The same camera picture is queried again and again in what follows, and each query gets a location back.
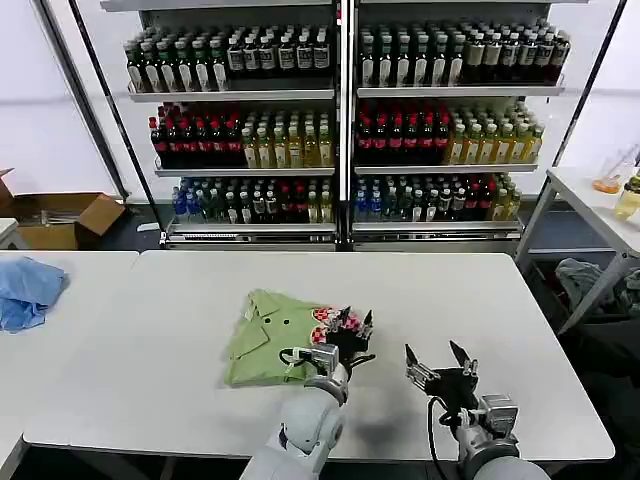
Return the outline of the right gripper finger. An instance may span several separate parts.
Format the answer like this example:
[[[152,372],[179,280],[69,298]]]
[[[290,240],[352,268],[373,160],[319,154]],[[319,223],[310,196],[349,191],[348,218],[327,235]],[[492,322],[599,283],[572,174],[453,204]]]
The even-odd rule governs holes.
[[[478,382],[478,360],[471,359],[467,351],[453,340],[449,341],[449,346],[459,365],[462,378],[476,384]]]
[[[405,345],[406,376],[411,383],[422,392],[427,393],[428,388],[441,380],[439,373],[422,364],[409,344]]]

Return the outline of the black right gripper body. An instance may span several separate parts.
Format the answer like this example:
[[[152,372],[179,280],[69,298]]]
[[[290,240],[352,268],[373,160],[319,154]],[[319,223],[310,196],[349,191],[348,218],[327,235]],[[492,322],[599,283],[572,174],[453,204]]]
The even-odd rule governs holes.
[[[479,405],[475,396],[478,377],[465,373],[462,368],[436,369],[436,377],[427,385],[427,393],[438,397],[445,405],[445,411],[458,415],[463,409],[473,410]]]

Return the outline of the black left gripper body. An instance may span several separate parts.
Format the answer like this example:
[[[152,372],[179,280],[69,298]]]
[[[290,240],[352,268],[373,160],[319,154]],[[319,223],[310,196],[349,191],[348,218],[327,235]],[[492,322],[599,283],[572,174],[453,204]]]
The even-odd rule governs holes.
[[[374,359],[374,355],[368,352],[369,339],[359,336],[353,330],[329,331],[326,343],[338,347],[339,362],[345,368],[354,368]]]

